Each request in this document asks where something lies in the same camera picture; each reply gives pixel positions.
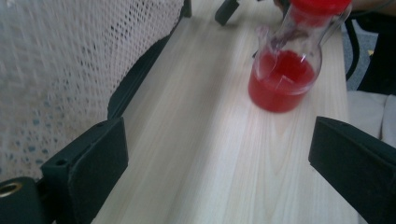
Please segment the table surface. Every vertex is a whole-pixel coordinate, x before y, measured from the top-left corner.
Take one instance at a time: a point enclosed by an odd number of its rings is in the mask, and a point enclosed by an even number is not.
[[[247,86],[254,30],[278,27],[281,12],[241,1],[221,27],[221,3],[192,1],[124,112],[129,166],[94,223],[358,223],[308,161],[316,116],[347,121],[340,32],[303,102],[270,113]]]

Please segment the perforated surface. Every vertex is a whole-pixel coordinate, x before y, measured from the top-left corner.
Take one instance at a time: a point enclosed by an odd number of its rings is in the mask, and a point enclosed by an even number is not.
[[[0,181],[28,175],[94,123],[183,0],[0,0]]]

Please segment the wooden table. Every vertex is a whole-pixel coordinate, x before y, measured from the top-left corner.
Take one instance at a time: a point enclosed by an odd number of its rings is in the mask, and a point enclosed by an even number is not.
[[[277,27],[272,1],[192,1],[124,113],[129,167],[94,223],[353,224],[356,211],[308,162],[315,118],[347,121],[340,33],[325,44],[318,81],[293,111],[248,97],[255,28]]]

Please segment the red lid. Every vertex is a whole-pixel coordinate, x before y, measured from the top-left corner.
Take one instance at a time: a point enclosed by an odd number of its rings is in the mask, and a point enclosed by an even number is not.
[[[325,16],[340,14],[351,0],[290,0],[290,2],[301,11]]]

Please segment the transparent bottle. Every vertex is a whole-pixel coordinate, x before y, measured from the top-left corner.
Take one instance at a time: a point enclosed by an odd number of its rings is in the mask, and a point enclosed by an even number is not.
[[[256,31],[259,50],[248,92],[252,101],[273,112],[295,108],[311,89],[322,64],[321,45],[345,21],[350,0],[290,0],[279,30]]]

